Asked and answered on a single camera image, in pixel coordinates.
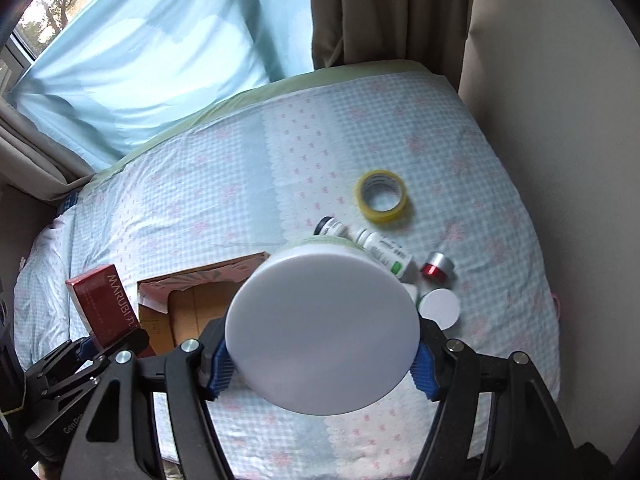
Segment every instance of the white jar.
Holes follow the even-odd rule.
[[[414,259],[402,248],[402,245],[376,231],[360,229],[353,237],[353,241],[389,269],[398,280],[402,278]]]
[[[460,300],[452,290],[437,288],[420,300],[418,312],[426,319],[433,319],[440,330],[446,330],[460,317]]]
[[[244,382],[287,410],[337,415],[388,394],[409,370],[420,323],[404,287],[344,238],[271,255],[234,296],[225,340]]]

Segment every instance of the medicine bottle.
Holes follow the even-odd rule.
[[[402,248],[402,245],[370,229],[360,229],[351,236],[349,227],[331,216],[325,216],[318,222],[314,234],[348,238],[369,252],[398,280],[402,278],[407,265],[413,259],[411,254]]]
[[[353,241],[360,245],[400,280],[411,263],[413,257],[402,245],[390,240],[385,235],[369,229],[360,229],[353,237]]]
[[[332,216],[325,216],[321,221],[318,222],[318,225],[314,230],[314,234],[348,238],[349,227],[340,222],[337,218],[334,218]]]

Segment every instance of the brown curtain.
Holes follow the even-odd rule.
[[[311,0],[316,69],[412,59],[458,89],[472,0]]]
[[[84,186],[94,173],[80,156],[44,135],[0,98],[0,174],[5,180],[52,201]]]

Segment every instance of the red and silver cap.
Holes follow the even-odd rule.
[[[427,256],[427,261],[420,269],[420,273],[427,280],[443,284],[449,279],[454,267],[453,262],[444,254],[434,251]]]

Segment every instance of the bed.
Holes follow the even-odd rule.
[[[40,234],[18,277],[21,364],[86,334],[64,287],[69,276],[114,263],[136,304],[138,280],[273,252],[323,216],[366,226],[353,187],[379,168],[400,175],[410,198],[383,231],[418,262],[438,250],[456,263],[462,315],[447,336],[485,354],[529,353],[556,397],[558,321],[527,211],[446,79],[409,61],[244,92],[97,174]],[[156,401],[161,453],[175,461],[166,404]],[[482,394],[470,456],[484,446],[488,401]],[[411,472],[436,405],[407,377],[358,412],[299,415],[236,376],[209,410],[237,478],[373,480]]]

